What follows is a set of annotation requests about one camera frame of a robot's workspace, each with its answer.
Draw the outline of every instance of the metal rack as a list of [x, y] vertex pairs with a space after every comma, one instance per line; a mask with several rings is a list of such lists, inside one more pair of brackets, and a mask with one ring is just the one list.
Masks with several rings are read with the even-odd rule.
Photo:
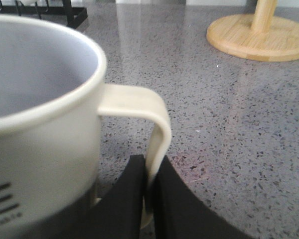
[[19, 14], [41, 14], [46, 15], [65, 15], [67, 26], [76, 29], [87, 17], [86, 7], [72, 7], [71, 0], [62, 0], [63, 6], [23, 6], [20, 7], [16, 2], [15, 5], [3, 5], [0, 0], [0, 13]]

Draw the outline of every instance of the wooden pole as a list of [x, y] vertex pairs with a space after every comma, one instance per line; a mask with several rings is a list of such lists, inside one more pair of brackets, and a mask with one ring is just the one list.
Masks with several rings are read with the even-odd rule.
[[269, 31], [276, 6], [277, 0], [258, 0], [251, 25], [253, 32], [265, 33]]

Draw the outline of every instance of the gray quartz countertop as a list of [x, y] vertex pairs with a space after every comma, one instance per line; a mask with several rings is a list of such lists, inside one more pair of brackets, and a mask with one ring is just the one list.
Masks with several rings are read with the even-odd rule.
[[[165, 100], [173, 131], [167, 155], [194, 194], [255, 238], [299, 239], [299, 60], [240, 59], [206, 40], [212, 21], [254, 9], [83, 5], [89, 17], [78, 30], [106, 52], [105, 81], [144, 86]], [[275, 15], [299, 22], [299, 8]], [[130, 155], [145, 153], [153, 126], [103, 122], [100, 195]]]

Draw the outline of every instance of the terrazzo surface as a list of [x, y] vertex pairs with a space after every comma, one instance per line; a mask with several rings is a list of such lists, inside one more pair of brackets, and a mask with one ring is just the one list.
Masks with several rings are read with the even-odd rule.
[[[208, 25], [248, 7], [84, 2], [78, 30], [106, 52], [107, 83], [137, 85], [166, 102], [167, 153], [194, 194], [259, 239], [299, 239], [299, 60], [265, 63], [214, 49]], [[299, 22], [299, 8], [276, 16]], [[105, 117], [99, 192], [132, 154], [145, 153], [152, 123]], [[141, 238], [154, 238], [153, 224]]]

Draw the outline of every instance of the speckled countertop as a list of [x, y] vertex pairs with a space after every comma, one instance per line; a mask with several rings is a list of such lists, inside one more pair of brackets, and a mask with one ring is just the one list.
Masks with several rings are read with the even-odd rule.
[[[247, 7], [85, 2], [79, 31], [108, 57], [106, 82], [144, 86], [165, 100], [168, 156], [195, 195], [260, 239], [299, 239], [299, 60], [264, 63], [226, 55], [208, 25]], [[299, 22], [299, 8], [275, 15]], [[152, 123], [104, 118], [100, 194], [131, 154], [144, 153]], [[152, 225], [142, 232], [154, 238]]]

